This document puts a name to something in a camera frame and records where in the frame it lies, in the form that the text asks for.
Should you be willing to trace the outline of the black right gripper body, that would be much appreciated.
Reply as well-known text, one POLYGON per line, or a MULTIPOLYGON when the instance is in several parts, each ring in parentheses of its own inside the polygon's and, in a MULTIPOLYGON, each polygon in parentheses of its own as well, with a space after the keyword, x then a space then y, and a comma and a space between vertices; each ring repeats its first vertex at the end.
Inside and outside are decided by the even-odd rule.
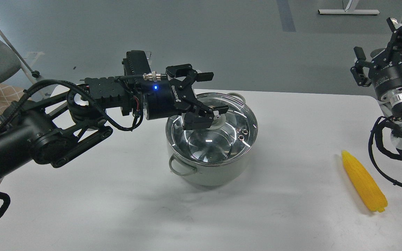
POLYGON ((375 56, 370 81, 379 102, 402 102, 402 56, 375 56))

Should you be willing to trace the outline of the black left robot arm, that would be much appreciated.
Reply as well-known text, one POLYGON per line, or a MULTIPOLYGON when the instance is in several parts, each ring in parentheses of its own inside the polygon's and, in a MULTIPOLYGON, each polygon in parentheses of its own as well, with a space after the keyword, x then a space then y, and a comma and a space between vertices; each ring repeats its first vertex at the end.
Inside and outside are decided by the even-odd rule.
MULTIPOLYGON (((150 69, 144 51, 123 59, 124 75, 85 78, 83 84, 45 79, 24 91, 0 115, 0 180, 33 160, 54 168, 107 139, 113 129, 133 131, 143 119, 183 116, 183 130, 208 129, 228 106, 208 106, 192 85, 211 81, 191 64, 150 69)), ((10 205, 0 192, 0 218, 10 205)))

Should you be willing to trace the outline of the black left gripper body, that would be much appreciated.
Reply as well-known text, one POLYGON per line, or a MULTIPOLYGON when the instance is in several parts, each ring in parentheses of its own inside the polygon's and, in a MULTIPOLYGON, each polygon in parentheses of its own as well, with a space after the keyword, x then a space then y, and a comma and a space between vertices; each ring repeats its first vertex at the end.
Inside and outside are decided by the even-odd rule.
POLYGON ((164 119, 191 111, 192 105, 184 98, 184 95, 189 97, 187 90, 180 86, 183 82, 177 78, 143 84, 146 119, 164 119))

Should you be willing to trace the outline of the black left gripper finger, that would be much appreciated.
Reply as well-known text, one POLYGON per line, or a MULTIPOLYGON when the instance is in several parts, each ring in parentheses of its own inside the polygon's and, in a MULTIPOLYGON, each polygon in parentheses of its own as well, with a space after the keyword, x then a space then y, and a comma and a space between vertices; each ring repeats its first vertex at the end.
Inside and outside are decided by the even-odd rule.
POLYGON ((212 81, 214 73, 198 73, 191 64, 182 64, 166 67, 166 74, 171 77, 169 83, 176 90, 184 90, 195 82, 212 81))
POLYGON ((190 104, 183 118, 183 130, 208 129, 215 119, 229 110, 228 105, 209 107, 196 98, 183 98, 183 101, 190 104))

